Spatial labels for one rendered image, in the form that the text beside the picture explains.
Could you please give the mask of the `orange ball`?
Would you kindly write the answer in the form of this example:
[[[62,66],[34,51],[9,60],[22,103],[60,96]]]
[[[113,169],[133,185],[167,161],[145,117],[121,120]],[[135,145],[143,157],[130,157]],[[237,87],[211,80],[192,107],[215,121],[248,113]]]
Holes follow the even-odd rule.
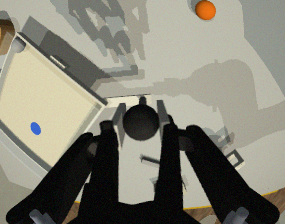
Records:
[[[216,14],[214,4],[208,0],[201,0],[195,6],[197,16],[203,20],[210,20]]]

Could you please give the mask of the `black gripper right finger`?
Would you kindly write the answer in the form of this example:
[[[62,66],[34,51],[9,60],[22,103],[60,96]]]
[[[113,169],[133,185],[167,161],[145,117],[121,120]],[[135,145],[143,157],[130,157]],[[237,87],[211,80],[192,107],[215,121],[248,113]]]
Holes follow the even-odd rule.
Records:
[[[183,224],[180,151],[185,151],[221,224],[275,224],[279,220],[278,208],[248,186],[199,126],[179,129],[163,100],[157,100],[157,114],[162,146],[150,224]]]

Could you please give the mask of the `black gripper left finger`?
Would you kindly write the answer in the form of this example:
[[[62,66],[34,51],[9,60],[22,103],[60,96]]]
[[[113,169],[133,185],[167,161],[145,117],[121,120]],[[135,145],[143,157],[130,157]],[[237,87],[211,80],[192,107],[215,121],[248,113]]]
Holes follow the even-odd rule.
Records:
[[[126,111],[126,103],[119,103],[112,120],[99,123],[100,136],[81,134],[33,192],[7,212],[6,222],[62,224],[84,185],[74,224],[108,224],[109,201],[119,202],[119,151]]]

